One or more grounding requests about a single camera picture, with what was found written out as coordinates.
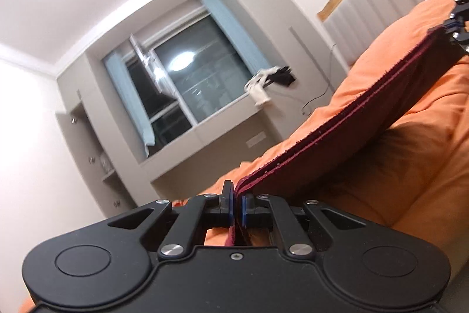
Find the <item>orange bedding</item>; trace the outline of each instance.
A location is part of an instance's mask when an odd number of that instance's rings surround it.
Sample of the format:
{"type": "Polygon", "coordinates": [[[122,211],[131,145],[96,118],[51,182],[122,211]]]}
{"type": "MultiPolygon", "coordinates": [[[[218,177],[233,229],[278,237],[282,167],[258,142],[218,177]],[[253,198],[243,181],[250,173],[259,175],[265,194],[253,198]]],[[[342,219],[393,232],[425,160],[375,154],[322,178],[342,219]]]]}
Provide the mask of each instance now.
{"type": "MultiPolygon", "coordinates": [[[[421,2],[360,56],[328,106],[316,109],[287,140],[253,162],[241,163],[204,192],[220,193],[225,179],[238,183],[306,137],[403,58],[453,7],[453,0],[421,2]]],[[[453,270],[459,269],[468,256],[453,245],[469,232],[468,94],[465,56],[377,140],[313,182],[303,198],[423,238],[447,253],[453,270]]],[[[226,238],[227,230],[213,229],[205,243],[223,245],[226,238]]],[[[254,243],[261,239],[252,233],[254,243]]]]}

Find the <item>circular cap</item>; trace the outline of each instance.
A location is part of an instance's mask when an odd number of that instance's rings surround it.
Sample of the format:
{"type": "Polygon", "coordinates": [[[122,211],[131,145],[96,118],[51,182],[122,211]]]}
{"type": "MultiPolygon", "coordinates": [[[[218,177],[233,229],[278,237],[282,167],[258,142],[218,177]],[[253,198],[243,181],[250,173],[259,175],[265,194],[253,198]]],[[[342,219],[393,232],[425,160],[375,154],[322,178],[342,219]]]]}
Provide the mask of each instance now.
{"type": "Polygon", "coordinates": [[[166,244],[161,247],[160,252],[166,256],[178,256],[184,252],[184,247],[179,244],[166,244]]]}
{"type": "Polygon", "coordinates": [[[293,244],[288,250],[291,254],[298,256],[309,255],[313,252],[313,248],[310,245],[303,243],[293,244]]]}
{"type": "Polygon", "coordinates": [[[111,255],[104,248],[95,245],[77,245],[61,252],[55,265],[70,276],[91,276],[107,268],[111,255]]]}
{"type": "Polygon", "coordinates": [[[362,260],[370,271],[384,277],[402,277],[417,266],[417,258],[413,253],[390,245],[367,250],[362,260]]]}

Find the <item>blue curtain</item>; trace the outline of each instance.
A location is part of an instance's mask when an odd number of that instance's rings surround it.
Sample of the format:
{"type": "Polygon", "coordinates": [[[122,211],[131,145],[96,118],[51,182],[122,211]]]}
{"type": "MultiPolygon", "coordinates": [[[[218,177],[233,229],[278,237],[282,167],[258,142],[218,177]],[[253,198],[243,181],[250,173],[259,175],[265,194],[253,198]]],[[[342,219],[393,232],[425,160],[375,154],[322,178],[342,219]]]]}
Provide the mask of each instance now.
{"type": "Polygon", "coordinates": [[[250,72],[255,75],[259,69],[270,68],[271,65],[260,49],[253,42],[244,27],[222,0],[201,0],[212,18],[238,51],[250,72]]]}
{"type": "Polygon", "coordinates": [[[119,94],[125,109],[132,119],[145,146],[148,156],[148,146],[155,145],[155,133],[149,122],[148,114],[140,100],[134,82],[128,73],[127,66],[123,62],[122,56],[114,51],[104,59],[104,65],[111,77],[111,80],[119,94]]]}

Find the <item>wall outlet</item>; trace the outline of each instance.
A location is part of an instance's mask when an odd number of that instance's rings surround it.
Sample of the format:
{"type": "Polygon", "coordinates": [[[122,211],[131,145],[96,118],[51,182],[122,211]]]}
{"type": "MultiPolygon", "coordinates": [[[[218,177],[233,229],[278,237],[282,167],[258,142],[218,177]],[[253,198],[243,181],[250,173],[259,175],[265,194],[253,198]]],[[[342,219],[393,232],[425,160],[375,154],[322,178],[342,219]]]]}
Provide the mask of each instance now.
{"type": "Polygon", "coordinates": [[[266,138],[267,138],[267,135],[265,131],[262,131],[260,133],[257,133],[254,137],[249,138],[249,140],[246,141],[246,145],[248,145],[248,148],[251,148],[254,145],[261,142],[262,140],[265,140],[266,138]]]}

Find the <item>glass pane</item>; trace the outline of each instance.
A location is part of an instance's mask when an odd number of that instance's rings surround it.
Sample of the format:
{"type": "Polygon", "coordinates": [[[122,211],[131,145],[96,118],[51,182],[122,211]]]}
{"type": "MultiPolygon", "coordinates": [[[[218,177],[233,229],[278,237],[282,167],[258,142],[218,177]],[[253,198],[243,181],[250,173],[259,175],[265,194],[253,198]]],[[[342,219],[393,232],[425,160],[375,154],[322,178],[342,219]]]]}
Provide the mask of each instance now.
{"type": "Polygon", "coordinates": [[[252,77],[210,16],[156,47],[155,52],[198,122],[241,96],[252,77]]]}
{"type": "Polygon", "coordinates": [[[181,108],[176,107],[154,121],[152,127],[155,132],[155,146],[148,147],[150,155],[160,151],[165,145],[188,131],[192,126],[181,108]]]}
{"type": "Polygon", "coordinates": [[[152,116],[174,102],[174,98],[156,91],[153,81],[149,78],[139,60],[131,62],[128,66],[128,72],[149,118],[152,118],[152,116]]]}

